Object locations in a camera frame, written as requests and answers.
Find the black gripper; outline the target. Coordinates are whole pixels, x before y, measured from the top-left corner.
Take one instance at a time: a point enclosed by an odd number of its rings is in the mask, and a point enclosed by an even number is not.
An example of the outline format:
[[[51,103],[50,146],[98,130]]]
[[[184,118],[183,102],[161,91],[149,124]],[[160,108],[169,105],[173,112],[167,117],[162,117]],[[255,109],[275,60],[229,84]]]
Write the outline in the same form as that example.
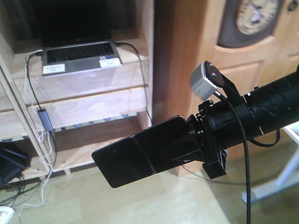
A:
[[[195,116],[189,116],[187,124],[191,128],[186,133],[159,149],[159,158],[173,167],[175,163],[201,161],[210,179],[227,173],[227,149],[262,134],[244,101],[236,105],[227,100],[207,100],[199,105]]]

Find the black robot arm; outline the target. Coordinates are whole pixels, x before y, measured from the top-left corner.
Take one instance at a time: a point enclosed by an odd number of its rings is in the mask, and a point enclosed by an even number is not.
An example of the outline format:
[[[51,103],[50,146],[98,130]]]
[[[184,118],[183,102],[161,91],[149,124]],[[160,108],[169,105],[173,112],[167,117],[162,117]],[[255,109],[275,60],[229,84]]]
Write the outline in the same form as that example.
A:
[[[276,131],[299,119],[299,74],[293,72],[240,95],[224,79],[225,96],[206,100],[199,112],[184,120],[185,128],[160,149],[165,162],[176,165],[201,161],[209,178],[226,174],[227,150]]]

